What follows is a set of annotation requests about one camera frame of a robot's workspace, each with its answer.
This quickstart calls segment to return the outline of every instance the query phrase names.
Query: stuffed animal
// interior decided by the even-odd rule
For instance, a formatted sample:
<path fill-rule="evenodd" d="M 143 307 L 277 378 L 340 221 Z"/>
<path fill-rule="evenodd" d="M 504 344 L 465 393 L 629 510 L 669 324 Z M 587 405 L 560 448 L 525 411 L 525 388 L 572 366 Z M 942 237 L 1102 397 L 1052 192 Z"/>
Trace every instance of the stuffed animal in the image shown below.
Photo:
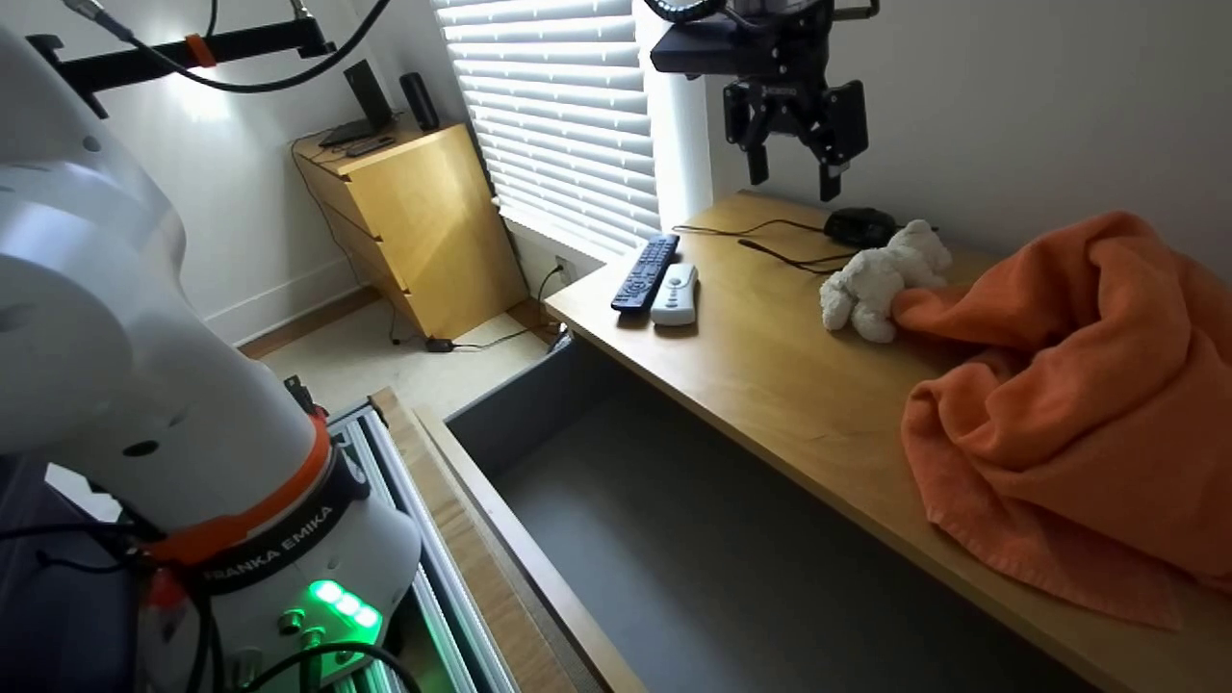
<path fill-rule="evenodd" d="M 895 344 L 891 307 L 910 285 L 947 285 L 951 249 L 933 222 L 914 221 L 887 247 L 860 249 L 841 274 L 820 280 L 820 324 L 854 328 L 868 344 Z"/>

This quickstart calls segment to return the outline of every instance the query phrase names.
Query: orange cloth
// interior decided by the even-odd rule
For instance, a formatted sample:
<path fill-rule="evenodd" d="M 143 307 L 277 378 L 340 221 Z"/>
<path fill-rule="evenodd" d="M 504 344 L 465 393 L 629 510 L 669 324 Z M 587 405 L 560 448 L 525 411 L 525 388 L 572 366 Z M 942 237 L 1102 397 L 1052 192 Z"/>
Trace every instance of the orange cloth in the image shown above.
<path fill-rule="evenodd" d="M 929 519 L 1070 606 L 1178 627 L 1172 570 L 1232 591 L 1232 288 L 1135 215 L 1058 228 L 906 332 L 987 347 L 914 388 Z"/>

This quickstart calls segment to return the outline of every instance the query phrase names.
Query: wooden desk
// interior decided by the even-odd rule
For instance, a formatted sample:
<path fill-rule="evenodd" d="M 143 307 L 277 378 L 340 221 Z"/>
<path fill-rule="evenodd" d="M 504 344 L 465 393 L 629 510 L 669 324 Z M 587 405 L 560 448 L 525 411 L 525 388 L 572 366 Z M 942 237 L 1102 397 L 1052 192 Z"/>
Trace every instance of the wooden desk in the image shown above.
<path fill-rule="evenodd" d="M 765 221 L 820 222 L 807 206 L 732 197 L 701 228 L 747 230 Z M 825 237 L 784 222 L 756 237 L 791 257 L 836 255 Z M 1020 632 L 1102 688 L 1227 688 L 1232 600 L 1178 586 L 1187 632 L 1149 632 L 1041 596 L 925 523 L 897 448 L 910 388 L 955 361 L 920 344 L 868 347 L 828 335 L 816 321 L 820 278 L 739 247 L 732 237 L 680 230 L 698 264 L 698 335 L 620 324 L 607 299 L 629 267 L 607 267 L 548 303 L 602 351 L 665 397 L 732 437 L 739 448 L 805 486 L 825 506 L 901 551 L 920 570 Z M 987 257 L 960 249 L 960 280 Z"/>

